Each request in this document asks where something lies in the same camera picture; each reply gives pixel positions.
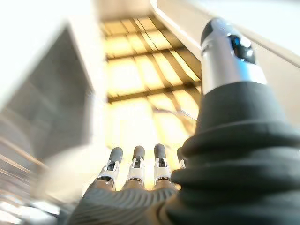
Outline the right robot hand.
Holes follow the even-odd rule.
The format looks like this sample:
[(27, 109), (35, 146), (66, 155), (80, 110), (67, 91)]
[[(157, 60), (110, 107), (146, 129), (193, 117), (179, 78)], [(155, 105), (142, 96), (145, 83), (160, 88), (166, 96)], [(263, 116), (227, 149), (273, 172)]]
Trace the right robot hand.
[(202, 93), (186, 167), (158, 190), (108, 191), (94, 181), (70, 225), (297, 225), (300, 131), (284, 112), (250, 41), (213, 18), (201, 37)]

